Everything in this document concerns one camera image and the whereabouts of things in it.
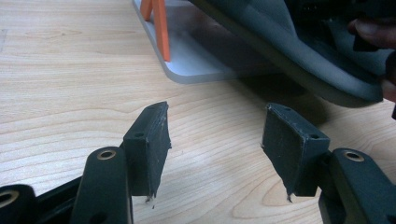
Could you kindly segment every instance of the wooden table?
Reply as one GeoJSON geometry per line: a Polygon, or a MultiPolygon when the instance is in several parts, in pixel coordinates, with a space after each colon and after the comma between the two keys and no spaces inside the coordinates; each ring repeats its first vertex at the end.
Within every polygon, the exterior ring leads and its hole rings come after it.
{"type": "Polygon", "coordinates": [[[167,101],[173,148],[136,223],[320,223],[318,198],[287,201],[261,150],[265,105],[288,105],[371,155],[396,183],[393,104],[350,109],[282,75],[180,85],[164,74],[132,2],[0,1],[0,186],[42,194],[118,146],[142,109],[167,101]]]}

